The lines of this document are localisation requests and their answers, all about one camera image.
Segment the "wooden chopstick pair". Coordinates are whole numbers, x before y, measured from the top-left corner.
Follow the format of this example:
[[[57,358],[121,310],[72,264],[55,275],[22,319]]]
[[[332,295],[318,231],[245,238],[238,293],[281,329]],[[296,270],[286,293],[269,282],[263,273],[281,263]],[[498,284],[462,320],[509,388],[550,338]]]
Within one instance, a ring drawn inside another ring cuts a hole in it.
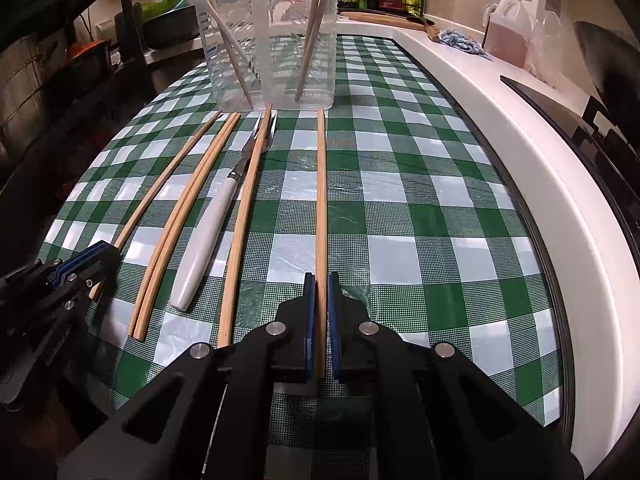
[[[196,198],[198,197],[198,193],[201,191],[201,188],[203,187],[204,182],[202,183],[202,185],[199,185],[198,183],[194,184],[193,188],[191,188],[191,193],[190,193],[188,199],[186,200],[186,202],[183,204],[183,208],[182,208],[181,214],[178,217],[178,219],[176,220],[176,222],[174,223],[174,227],[172,228],[172,230],[171,230],[171,232],[169,234],[169,238],[168,238],[167,242],[165,243],[163,252],[160,254],[160,260],[158,260],[158,263],[157,263],[157,265],[155,267],[155,271],[153,273],[153,278],[155,280],[155,283],[152,283],[150,285],[150,287],[148,289],[148,294],[146,295],[146,299],[152,301],[153,307],[154,307],[155,298],[157,296],[157,292],[160,289],[160,283],[162,282],[164,273],[165,273],[167,265],[168,265],[169,258],[171,256],[172,252],[174,251],[174,248],[176,246],[178,237],[179,237],[179,235],[180,235],[180,233],[182,231],[182,227],[184,225],[184,222],[186,222],[186,218],[188,218],[188,215],[190,214],[190,210],[191,210],[191,208],[193,206],[194,200],[196,200]],[[141,327],[145,328],[145,336],[146,336],[146,332],[148,331],[152,310],[146,314],[149,317],[149,321],[145,321],[144,318],[139,318],[139,321],[142,322],[142,325],[138,325],[138,327],[139,328],[141,328]]]
[[[137,294],[136,302],[134,303],[134,310],[132,311],[131,320],[128,326],[128,335],[134,337],[135,340],[144,341],[145,337],[145,328],[139,328],[138,325],[142,325],[142,322],[139,321],[139,318],[144,318],[145,321],[149,321],[149,317],[146,315],[153,309],[153,303],[150,300],[146,299],[146,295],[148,294],[148,289],[152,283],[155,283],[153,278],[153,273],[155,271],[155,267],[160,260],[160,254],[163,252],[165,243],[169,238],[169,234],[174,227],[174,223],[178,219],[181,214],[183,204],[188,199],[191,188],[193,188],[194,184],[202,185],[204,180],[206,179],[208,172],[210,170],[210,166],[213,165],[215,161],[215,157],[219,153],[219,149],[224,146],[226,143],[230,132],[233,130],[235,124],[240,119],[241,114],[238,112],[231,113],[224,125],[218,131],[215,139],[209,143],[209,147],[203,154],[198,166],[196,166],[192,177],[186,184],[183,192],[181,193],[178,202],[175,204],[174,209],[171,211],[169,218],[165,224],[163,229],[163,233],[160,236],[160,240],[156,244],[154,252],[152,253],[152,257],[150,259],[149,265],[146,268],[144,277],[142,278],[142,282]]]

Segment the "white handled fork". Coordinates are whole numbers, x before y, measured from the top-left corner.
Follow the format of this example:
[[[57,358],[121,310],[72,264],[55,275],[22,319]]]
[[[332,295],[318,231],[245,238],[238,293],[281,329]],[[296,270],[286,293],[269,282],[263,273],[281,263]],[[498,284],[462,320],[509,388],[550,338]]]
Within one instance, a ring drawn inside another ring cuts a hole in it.
[[[186,312],[189,309],[209,261],[213,257],[224,218],[227,217],[232,198],[244,178],[264,118],[265,114],[260,114],[242,148],[240,160],[221,182],[217,193],[189,238],[169,297],[171,307],[180,312]]]

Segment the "green white checkered tablecloth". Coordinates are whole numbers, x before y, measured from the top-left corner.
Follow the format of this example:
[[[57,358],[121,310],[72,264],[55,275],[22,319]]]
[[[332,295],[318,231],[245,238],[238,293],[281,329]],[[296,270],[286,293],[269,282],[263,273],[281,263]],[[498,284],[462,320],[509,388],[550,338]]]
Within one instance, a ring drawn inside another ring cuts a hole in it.
[[[371,318],[415,344],[452,340],[538,422],[554,422],[562,379],[546,280],[511,192],[462,110],[388,39],[338,36],[336,62],[334,107],[326,112],[329,269]],[[217,108],[203,65],[106,144],[53,221],[42,258],[66,259],[98,240],[115,240],[151,183]],[[247,229],[235,340],[267,323],[314,270],[317,112],[278,115]],[[240,119],[205,180],[168,263],[145,341],[128,336],[142,276],[226,114],[137,224],[104,315],[93,321],[96,308],[90,308],[87,386],[107,414],[189,344],[207,338],[216,344],[238,203],[190,310],[177,312],[168,297],[186,242],[257,117]]]

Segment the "black shelf rack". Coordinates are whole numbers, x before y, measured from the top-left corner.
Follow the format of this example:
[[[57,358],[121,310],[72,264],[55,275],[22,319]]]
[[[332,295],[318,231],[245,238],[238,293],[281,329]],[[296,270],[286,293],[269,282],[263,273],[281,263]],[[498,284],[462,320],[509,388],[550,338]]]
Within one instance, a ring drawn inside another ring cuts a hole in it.
[[[1,181],[48,135],[101,107],[118,86],[152,89],[134,0],[119,0],[116,38],[81,40],[99,0],[1,0]]]

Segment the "black pot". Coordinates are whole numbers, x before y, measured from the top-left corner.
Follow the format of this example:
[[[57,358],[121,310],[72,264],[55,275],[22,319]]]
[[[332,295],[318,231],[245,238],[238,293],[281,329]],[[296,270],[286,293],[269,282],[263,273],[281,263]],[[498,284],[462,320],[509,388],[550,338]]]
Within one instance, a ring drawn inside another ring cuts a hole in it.
[[[198,36],[195,6],[172,9],[142,24],[144,46],[163,50]]]

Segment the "green plastic bowl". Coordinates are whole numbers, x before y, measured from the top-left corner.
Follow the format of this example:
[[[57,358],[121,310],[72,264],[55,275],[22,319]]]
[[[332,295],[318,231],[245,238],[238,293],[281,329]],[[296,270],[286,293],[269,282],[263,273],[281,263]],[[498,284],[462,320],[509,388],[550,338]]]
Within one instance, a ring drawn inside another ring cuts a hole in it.
[[[140,20],[142,23],[151,21],[165,13],[184,8],[190,0],[160,0],[140,4]]]

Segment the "black induction cooktop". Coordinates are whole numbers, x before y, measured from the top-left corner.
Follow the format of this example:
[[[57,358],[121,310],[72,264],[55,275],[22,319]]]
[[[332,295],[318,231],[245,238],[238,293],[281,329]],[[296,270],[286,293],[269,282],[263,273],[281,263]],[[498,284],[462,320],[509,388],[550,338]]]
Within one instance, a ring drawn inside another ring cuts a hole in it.
[[[639,244],[639,159],[615,131],[603,134],[579,115],[519,81],[500,80],[563,139],[586,167],[623,226]]]

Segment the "clear plastic utensil container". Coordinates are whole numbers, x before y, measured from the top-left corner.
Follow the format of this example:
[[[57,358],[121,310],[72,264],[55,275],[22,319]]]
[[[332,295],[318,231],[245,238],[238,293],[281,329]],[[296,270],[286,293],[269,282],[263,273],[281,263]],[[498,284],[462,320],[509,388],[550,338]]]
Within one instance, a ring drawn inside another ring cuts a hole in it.
[[[314,112],[334,103],[337,0],[326,0],[305,88],[302,68],[311,0],[191,0],[217,106],[224,112]]]

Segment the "blue dish cloth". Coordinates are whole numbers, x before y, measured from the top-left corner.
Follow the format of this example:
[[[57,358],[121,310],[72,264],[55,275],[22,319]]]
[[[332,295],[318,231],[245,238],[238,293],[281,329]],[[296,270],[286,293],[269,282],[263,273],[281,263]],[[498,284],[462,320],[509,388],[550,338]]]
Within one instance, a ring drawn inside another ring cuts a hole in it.
[[[458,32],[454,29],[447,29],[444,32],[439,33],[439,41],[447,47],[456,49],[458,51],[477,55],[481,58],[490,59],[490,56],[484,51],[480,44],[469,36],[465,36],[462,32]]]

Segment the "plastic jug brown liquid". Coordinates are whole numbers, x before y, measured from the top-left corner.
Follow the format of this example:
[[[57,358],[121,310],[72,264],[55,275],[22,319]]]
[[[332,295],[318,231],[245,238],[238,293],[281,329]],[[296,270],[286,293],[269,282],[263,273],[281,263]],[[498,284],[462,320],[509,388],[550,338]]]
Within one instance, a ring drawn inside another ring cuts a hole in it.
[[[532,23],[522,0],[500,0],[486,6],[483,50],[518,68],[525,66]]]

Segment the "round wooden cutting board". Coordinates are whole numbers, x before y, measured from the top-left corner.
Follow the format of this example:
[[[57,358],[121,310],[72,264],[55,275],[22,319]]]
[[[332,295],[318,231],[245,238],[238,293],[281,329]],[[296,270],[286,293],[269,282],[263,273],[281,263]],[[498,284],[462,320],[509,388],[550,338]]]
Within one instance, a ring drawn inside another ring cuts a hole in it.
[[[408,18],[402,18],[401,16],[383,15],[366,12],[341,12],[343,18],[348,18],[349,21],[360,21],[363,23],[385,25],[396,28],[405,28],[411,30],[420,30],[424,32],[425,26],[422,22],[413,22]]]

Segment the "wooden chopsticks in container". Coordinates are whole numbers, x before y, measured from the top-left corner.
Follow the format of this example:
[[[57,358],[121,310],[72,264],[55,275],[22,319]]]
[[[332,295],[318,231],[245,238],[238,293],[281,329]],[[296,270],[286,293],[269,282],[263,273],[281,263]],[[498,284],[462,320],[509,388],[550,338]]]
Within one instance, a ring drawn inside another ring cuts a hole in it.
[[[303,95],[305,88],[305,81],[307,78],[309,65],[314,52],[314,43],[316,42],[320,23],[326,7],[326,0],[311,0],[311,7],[309,12],[308,27],[305,37],[305,45],[303,52],[302,68],[300,69],[300,75],[296,91],[294,94],[294,100],[298,102]]]

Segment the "wooden handled spatula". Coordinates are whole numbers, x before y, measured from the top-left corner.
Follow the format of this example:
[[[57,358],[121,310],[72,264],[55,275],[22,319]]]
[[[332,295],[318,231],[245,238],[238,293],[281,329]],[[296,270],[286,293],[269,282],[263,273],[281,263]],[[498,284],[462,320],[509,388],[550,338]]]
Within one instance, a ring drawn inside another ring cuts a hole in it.
[[[440,41],[440,35],[436,24],[428,18],[424,18],[422,20],[422,23],[427,37],[430,38],[431,41],[434,41],[436,42],[436,44],[438,44]]]

